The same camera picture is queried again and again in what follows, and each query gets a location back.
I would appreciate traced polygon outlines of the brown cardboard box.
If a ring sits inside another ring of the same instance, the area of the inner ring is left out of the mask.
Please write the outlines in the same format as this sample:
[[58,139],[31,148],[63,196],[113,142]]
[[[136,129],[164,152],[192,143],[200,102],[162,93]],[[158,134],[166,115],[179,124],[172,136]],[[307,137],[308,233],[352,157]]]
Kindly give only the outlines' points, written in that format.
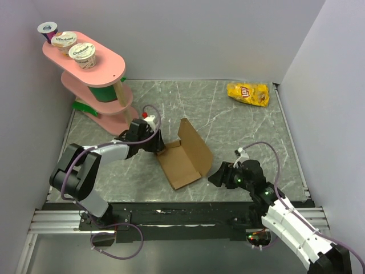
[[161,168],[174,190],[206,176],[213,164],[213,153],[187,118],[182,118],[179,140],[167,143],[157,155]]

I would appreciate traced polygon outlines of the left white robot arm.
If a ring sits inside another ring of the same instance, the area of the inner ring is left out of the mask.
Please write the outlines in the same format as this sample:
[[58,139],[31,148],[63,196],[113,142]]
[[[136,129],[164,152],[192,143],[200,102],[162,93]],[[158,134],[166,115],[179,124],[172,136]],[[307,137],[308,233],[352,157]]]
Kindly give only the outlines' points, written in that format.
[[113,141],[97,146],[69,145],[56,167],[49,182],[61,193],[63,199],[72,199],[90,215],[99,229],[109,228],[113,221],[112,205],[95,190],[95,180],[100,166],[118,160],[126,160],[139,150],[158,154],[164,151],[160,121],[154,115],[134,119],[129,129]]

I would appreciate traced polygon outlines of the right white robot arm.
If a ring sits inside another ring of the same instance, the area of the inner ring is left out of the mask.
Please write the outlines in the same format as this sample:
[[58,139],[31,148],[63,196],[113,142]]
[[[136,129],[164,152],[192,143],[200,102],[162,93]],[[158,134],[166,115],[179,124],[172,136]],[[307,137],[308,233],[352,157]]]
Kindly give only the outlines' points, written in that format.
[[216,187],[242,188],[249,192],[254,210],[249,214],[255,227],[266,227],[280,238],[300,259],[307,273],[351,273],[347,248],[319,235],[290,200],[268,182],[257,160],[242,163],[222,162],[208,177]]

